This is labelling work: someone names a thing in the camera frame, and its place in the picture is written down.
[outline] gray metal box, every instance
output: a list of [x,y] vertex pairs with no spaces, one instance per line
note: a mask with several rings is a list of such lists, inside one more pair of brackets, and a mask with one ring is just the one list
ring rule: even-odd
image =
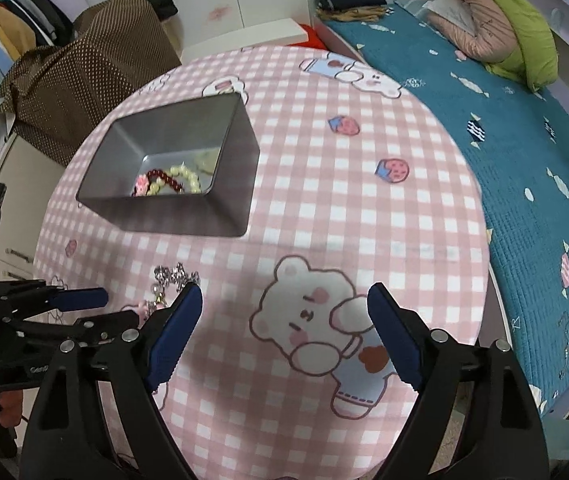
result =
[[[220,154],[200,193],[132,196],[137,175]],[[238,94],[145,110],[114,121],[85,173],[77,200],[125,231],[239,237],[247,231],[260,148]]]

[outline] brown polka dot fabric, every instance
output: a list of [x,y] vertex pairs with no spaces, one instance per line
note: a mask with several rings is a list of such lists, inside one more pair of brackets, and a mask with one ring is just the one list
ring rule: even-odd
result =
[[14,131],[66,166],[101,120],[133,91],[180,65],[151,4],[108,0],[74,23],[63,47],[24,54],[0,85]]

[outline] metal screw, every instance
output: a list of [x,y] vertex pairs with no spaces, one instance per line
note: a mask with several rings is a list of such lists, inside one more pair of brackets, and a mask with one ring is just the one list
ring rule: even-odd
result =
[[131,341],[135,341],[136,339],[138,339],[139,334],[140,333],[135,328],[130,328],[122,332],[122,340],[127,341],[127,343],[130,343]]
[[501,352],[509,352],[511,350],[511,345],[504,339],[498,339],[496,341],[496,348]]
[[449,339],[449,334],[444,330],[436,328],[431,332],[431,339],[437,343],[445,343]]
[[67,354],[71,352],[71,350],[73,350],[73,347],[75,345],[76,344],[71,339],[67,339],[66,341],[60,343],[60,350],[62,350],[65,354]]

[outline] pink checkered tablecloth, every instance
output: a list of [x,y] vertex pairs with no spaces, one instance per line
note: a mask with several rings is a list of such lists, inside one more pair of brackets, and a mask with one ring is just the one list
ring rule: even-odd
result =
[[[261,150],[243,237],[122,232],[75,200],[114,120],[228,91]],[[385,458],[416,398],[372,328],[370,286],[473,343],[489,254],[476,180],[407,89],[335,54],[259,47],[172,70],[107,115],[55,189],[36,254],[39,277],[104,286],[111,310],[152,300],[153,268],[178,262],[200,273],[204,308],[154,398],[196,475],[351,480]]]

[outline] blue bedsheet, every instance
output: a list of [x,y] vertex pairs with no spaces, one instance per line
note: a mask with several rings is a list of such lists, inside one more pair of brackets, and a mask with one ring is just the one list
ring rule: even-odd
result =
[[428,106],[473,169],[514,349],[546,413],[569,386],[569,116],[390,8],[377,23],[327,25]]

